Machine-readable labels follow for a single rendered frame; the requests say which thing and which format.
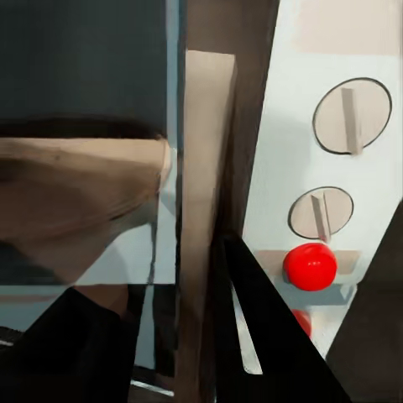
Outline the microwave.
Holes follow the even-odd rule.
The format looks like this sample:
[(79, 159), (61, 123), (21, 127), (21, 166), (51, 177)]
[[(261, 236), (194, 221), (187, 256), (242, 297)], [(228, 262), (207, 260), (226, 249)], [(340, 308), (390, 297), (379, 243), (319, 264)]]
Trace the microwave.
[(127, 403), (216, 403), (215, 224), (355, 285), (402, 197), (403, 0), (0, 0), (0, 357), (149, 223)]

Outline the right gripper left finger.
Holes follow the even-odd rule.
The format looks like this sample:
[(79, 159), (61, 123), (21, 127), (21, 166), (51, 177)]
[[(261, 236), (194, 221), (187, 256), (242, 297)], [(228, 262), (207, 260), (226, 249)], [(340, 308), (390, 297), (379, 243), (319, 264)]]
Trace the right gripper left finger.
[(0, 357), (0, 403), (127, 403), (153, 255), (121, 233)]

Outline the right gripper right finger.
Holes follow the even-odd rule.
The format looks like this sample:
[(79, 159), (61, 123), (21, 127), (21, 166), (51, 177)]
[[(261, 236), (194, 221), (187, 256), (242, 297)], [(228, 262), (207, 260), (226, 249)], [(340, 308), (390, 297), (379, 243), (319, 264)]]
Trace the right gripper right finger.
[[(217, 224), (211, 271), (216, 403), (352, 403), (242, 237)], [(229, 279), (263, 374), (243, 369)]]

